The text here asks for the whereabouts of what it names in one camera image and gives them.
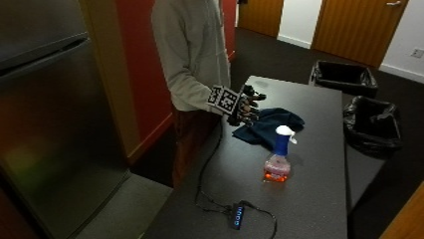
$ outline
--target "glove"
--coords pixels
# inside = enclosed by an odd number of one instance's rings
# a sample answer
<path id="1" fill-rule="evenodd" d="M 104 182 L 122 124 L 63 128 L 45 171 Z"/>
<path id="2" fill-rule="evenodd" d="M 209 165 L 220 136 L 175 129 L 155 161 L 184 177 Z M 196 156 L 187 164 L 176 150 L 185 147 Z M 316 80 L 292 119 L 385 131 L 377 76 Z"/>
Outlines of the glove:
<path id="1" fill-rule="evenodd" d="M 223 86 L 212 86 L 211 95 L 207 104 L 220 110 L 227 117 L 227 123 L 232 126 L 251 126 L 257 120 L 256 102 L 265 99 L 265 95 L 253 91 L 252 86 L 241 85 L 240 90 L 235 93 Z"/>

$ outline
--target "wall socket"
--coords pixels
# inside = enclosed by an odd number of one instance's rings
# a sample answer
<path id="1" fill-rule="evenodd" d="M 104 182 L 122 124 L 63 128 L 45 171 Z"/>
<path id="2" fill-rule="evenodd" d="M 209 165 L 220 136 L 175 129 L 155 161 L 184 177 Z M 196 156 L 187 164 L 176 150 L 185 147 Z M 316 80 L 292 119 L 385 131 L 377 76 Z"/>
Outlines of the wall socket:
<path id="1" fill-rule="evenodd" d="M 424 50 L 422 49 L 413 49 L 413 52 L 410 54 L 411 57 L 415 57 L 415 58 L 421 58 L 424 55 Z"/>

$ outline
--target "stainless steel fridge door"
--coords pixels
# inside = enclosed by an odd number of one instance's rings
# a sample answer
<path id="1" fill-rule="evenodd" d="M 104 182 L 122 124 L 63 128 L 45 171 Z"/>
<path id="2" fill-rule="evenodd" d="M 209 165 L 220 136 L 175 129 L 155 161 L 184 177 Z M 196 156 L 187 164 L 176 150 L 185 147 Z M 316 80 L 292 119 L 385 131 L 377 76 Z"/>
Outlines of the stainless steel fridge door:
<path id="1" fill-rule="evenodd" d="M 84 31 L 76 0 L 0 0 L 0 62 Z"/>
<path id="2" fill-rule="evenodd" d="M 57 239 L 84 223 L 127 171 L 90 44 L 67 50 L 0 81 L 0 172 Z"/>

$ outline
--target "cable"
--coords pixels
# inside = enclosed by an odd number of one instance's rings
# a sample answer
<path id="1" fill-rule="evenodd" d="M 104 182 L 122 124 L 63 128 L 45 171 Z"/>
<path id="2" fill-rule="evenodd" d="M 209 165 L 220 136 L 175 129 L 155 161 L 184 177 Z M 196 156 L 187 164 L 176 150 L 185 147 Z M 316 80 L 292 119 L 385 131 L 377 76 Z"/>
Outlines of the cable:
<path id="1" fill-rule="evenodd" d="M 204 212 L 221 213 L 223 215 L 227 216 L 227 218 L 229 218 L 229 215 L 231 215 L 231 206 L 229 206 L 229 205 L 221 205 L 221 204 L 216 203 L 216 202 L 212 200 L 211 196 L 207 195 L 207 194 L 203 192 L 203 187 L 201 187 L 201 185 L 203 185 L 203 173 L 204 173 L 204 171 L 205 171 L 205 169 L 207 169 L 207 166 L 208 166 L 209 161 L 211 161 L 211 159 L 212 159 L 213 153 L 215 153 L 215 151 L 216 151 L 216 149 L 217 149 L 217 147 L 219 147 L 219 145 L 220 145 L 220 141 L 221 141 L 221 121 L 219 121 L 219 138 L 217 138 L 217 141 L 216 141 L 216 143 L 215 143 L 213 149 L 212 149 L 212 151 L 211 151 L 211 155 L 209 155 L 209 157 L 207 158 L 207 161 L 204 162 L 203 167 L 201 167 L 201 170 L 200 170 L 200 173 L 199 173 L 199 178 L 197 178 L 197 190 L 196 190 L 196 196 L 195 196 L 195 206 L 196 206 L 201 211 L 204 211 Z M 201 205 L 199 205 L 199 195 L 204 196 L 205 199 L 208 200 L 208 202 L 209 202 L 211 204 L 213 204 L 219 209 L 205 208 L 205 207 L 203 207 Z M 256 206 L 253 206 L 253 205 L 252 205 L 248 201 L 245 201 L 245 200 L 241 200 L 241 201 L 239 202 L 239 204 L 243 205 L 243 206 L 249 207 L 251 209 L 253 209 L 253 210 L 256 210 L 256 211 L 259 211 L 259 212 L 261 212 L 261 213 L 264 213 L 264 214 L 267 214 L 267 215 L 272 218 L 272 221 L 273 221 L 273 229 L 272 229 L 272 234 L 270 234 L 270 236 L 268 237 L 268 239 L 272 239 L 273 236 L 274 236 L 274 234 L 276 234 L 276 217 L 274 217 L 269 212 L 267 212 L 267 211 L 261 210 L 260 208 L 257 208 Z"/>

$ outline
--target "towel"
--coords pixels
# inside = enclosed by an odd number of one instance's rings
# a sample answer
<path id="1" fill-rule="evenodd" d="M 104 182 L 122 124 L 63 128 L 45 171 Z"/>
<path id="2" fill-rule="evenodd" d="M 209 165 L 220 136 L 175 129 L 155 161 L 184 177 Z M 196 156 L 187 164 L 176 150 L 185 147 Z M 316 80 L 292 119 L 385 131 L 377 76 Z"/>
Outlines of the towel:
<path id="1" fill-rule="evenodd" d="M 280 125 L 286 125 L 292 131 L 297 132 L 302 130 L 304 121 L 296 114 L 281 108 L 263 109 L 252 126 L 243 125 L 232 132 L 232 136 L 249 144 L 260 144 L 268 150 L 273 150 L 274 129 Z"/>

